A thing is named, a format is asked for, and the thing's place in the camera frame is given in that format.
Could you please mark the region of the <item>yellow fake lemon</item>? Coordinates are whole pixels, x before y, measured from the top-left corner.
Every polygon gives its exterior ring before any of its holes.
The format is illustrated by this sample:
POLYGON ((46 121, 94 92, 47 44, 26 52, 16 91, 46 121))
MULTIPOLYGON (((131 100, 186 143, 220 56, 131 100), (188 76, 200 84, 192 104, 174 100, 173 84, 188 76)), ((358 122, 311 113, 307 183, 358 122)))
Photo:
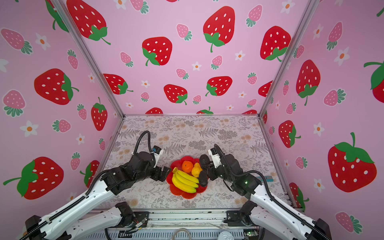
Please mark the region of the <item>yellow fake lemon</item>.
POLYGON ((203 171, 199 163, 195 163, 194 167, 191 170, 191 174, 195 177, 198 178, 200 176, 200 173, 203 171))

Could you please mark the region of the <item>aluminium front rail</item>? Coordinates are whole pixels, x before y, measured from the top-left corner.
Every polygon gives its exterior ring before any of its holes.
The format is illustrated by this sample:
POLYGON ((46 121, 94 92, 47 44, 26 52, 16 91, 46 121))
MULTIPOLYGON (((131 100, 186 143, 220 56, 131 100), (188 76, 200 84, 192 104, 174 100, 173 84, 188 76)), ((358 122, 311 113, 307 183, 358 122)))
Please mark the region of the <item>aluminium front rail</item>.
POLYGON ((217 240, 221 233, 235 240, 276 240, 277 236, 257 226, 240 222, 238 209, 136 209, 143 225, 133 229, 109 227, 82 237, 83 240, 217 240))

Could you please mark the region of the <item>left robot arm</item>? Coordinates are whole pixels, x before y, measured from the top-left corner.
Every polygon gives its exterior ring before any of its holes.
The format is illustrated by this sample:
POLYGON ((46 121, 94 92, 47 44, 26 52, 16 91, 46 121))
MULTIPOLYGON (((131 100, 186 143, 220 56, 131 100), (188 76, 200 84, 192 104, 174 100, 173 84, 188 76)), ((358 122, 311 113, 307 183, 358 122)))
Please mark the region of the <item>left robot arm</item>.
POLYGON ((148 152, 138 152, 142 138, 150 135, 150 131, 142 132, 131 159, 116 168, 101 171, 83 194, 48 215, 32 216, 26 220, 27 233, 22 239, 75 240, 99 229, 138 228, 141 222, 126 202, 118 203, 109 211, 86 220, 83 216, 140 181, 152 179, 164 182, 167 179, 171 169, 158 166, 164 152, 162 148, 149 145, 148 152))

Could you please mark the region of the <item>orange fake orange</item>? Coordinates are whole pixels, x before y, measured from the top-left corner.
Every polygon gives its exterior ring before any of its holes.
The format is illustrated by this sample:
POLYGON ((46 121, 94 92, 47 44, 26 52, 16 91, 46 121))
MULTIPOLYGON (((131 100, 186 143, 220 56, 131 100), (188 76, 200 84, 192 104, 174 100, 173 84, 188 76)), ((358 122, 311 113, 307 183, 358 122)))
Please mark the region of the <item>orange fake orange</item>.
POLYGON ((191 173, 194 164, 191 161, 183 161, 182 163, 182 171, 189 174, 191 173))

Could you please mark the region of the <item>aluminium left corner post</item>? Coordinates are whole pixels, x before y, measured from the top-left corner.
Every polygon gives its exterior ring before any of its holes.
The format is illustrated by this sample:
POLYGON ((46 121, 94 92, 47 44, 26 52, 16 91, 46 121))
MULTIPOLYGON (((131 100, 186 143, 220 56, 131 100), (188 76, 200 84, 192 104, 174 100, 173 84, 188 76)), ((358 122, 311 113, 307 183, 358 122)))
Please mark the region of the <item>aluminium left corner post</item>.
POLYGON ((71 36, 73 37, 75 43, 77 44, 78 48, 80 49, 82 55, 84 56, 88 66, 90 67, 92 73, 97 78, 99 85, 103 89, 104 93, 106 94, 107 98, 109 99, 110 103, 114 107, 117 115, 120 119, 124 119, 125 114, 123 110, 121 109, 120 105, 118 104, 116 98, 114 97, 113 92, 111 91, 102 71, 100 70, 97 62, 95 61, 90 49, 88 48, 87 44, 83 40, 83 36, 79 32, 79 30, 76 27, 75 22, 70 16, 70 13, 66 6, 66 1, 59 1, 59 0, 53 0, 53 5, 58 11, 59 16, 62 18, 64 24, 67 26, 71 36))

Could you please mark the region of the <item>teal utility knife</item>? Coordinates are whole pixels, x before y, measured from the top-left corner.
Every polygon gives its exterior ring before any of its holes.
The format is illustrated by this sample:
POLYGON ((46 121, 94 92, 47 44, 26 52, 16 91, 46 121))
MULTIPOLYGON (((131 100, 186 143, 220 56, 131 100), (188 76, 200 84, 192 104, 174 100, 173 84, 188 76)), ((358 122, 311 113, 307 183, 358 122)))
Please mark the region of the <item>teal utility knife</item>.
POLYGON ((274 178, 272 176, 265 176, 267 182, 274 182, 274 178))

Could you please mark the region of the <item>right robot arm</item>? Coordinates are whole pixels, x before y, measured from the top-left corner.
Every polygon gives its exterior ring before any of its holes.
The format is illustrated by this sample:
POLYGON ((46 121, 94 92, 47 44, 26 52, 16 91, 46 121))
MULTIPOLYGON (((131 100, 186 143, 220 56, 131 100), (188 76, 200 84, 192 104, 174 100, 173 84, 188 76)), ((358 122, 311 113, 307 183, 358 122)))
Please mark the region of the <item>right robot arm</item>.
POLYGON ((231 192, 248 201, 241 208, 241 220, 268 230, 282 240, 330 240, 329 225, 313 220, 271 193, 267 180, 256 170, 244 172, 233 155, 225 155, 218 145, 200 156, 200 184, 222 179, 231 192))

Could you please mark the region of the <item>dark fake avocado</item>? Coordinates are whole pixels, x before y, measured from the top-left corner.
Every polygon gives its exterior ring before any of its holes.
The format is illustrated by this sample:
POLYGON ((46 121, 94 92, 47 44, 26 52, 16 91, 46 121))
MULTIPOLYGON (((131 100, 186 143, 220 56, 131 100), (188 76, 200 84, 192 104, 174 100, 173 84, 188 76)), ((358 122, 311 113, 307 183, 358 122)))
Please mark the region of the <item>dark fake avocado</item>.
POLYGON ((202 170, 199 175, 199 185, 203 188, 208 185, 208 173, 206 170, 202 170))
POLYGON ((206 171, 211 164, 210 158, 207 155, 201 155, 199 160, 202 170, 206 171))

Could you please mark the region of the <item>red flower-shaped fruit bowl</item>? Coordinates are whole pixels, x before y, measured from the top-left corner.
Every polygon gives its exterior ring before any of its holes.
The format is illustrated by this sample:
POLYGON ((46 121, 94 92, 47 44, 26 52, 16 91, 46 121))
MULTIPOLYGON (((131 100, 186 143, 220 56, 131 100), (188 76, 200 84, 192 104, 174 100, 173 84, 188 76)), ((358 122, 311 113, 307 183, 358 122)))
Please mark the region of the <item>red flower-shaped fruit bowl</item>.
POLYGON ((190 156, 182 157, 171 164, 171 172, 167 176, 170 191, 175 196, 193 199, 197 194, 206 191, 199 180, 202 172, 200 160, 190 156))

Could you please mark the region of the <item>aluminium corner frame post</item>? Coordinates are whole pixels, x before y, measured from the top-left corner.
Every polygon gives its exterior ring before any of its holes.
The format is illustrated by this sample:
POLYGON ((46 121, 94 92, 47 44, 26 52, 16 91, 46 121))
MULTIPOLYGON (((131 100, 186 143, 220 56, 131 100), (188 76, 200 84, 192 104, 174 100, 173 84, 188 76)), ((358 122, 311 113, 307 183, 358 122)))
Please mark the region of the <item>aluminium corner frame post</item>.
POLYGON ((320 1, 315 1, 315 0, 308 1, 308 4, 305 8, 303 16, 302 16, 301 20, 299 21, 297 29, 296 29, 293 37, 292 37, 291 43, 288 47, 288 50, 284 54, 284 58, 282 60, 282 63, 280 65, 280 67, 278 68, 278 71, 275 75, 275 78, 273 79, 273 82, 272 82, 270 90, 267 94, 266 100, 262 106, 260 113, 259 113, 259 120, 262 120, 265 112, 267 111, 267 108, 271 102, 271 99, 274 96, 274 93, 275 93, 276 89, 278 88, 280 81, 282 80, 282 78, 283 78, 283 76, 287 70, 288 64, 292 60, 294 50, 296 49, 296 47, 300 43, 306 29, 308 28, 308 25, 311 22, 319 3, 320 3, 320 1))

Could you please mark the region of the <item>yellow fake banana bunch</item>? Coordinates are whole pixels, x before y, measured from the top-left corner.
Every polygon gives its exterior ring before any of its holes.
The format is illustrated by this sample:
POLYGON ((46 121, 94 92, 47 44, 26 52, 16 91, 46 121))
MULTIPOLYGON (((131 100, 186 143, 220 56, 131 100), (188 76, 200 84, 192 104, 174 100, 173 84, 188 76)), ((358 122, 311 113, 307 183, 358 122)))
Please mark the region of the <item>yellow fake banana bunch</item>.
POLYGON ((194 194, 199 187, 199 179, 191 176, 178 168, 173 169, 172 182, 176 188, 183 192, 194 194))

